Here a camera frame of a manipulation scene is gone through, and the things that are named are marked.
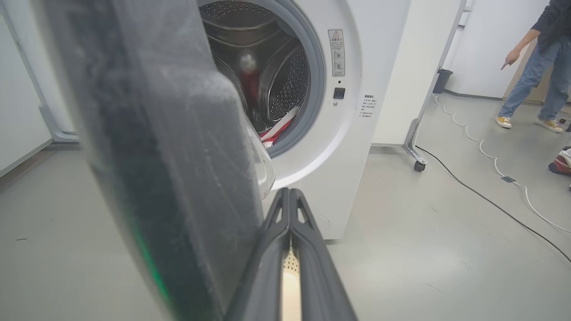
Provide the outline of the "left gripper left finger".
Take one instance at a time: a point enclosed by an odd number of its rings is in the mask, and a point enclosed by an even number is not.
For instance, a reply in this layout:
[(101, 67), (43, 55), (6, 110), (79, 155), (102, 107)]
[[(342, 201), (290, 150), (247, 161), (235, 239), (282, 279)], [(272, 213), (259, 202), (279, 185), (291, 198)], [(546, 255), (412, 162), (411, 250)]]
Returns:
[(284, 260), (291, 246), (290, 189), (277, 191), (237, 286), (227, 321), (280, 321)]

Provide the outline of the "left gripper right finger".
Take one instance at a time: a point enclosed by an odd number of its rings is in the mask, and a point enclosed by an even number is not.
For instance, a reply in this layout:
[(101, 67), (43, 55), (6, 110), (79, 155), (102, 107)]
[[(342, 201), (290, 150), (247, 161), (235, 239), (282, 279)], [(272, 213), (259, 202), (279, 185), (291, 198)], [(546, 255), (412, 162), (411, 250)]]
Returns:
[(303, 321), (356, 321), (357, 315), (308, 205), (291, 190), (291, 235), (300, 262)]

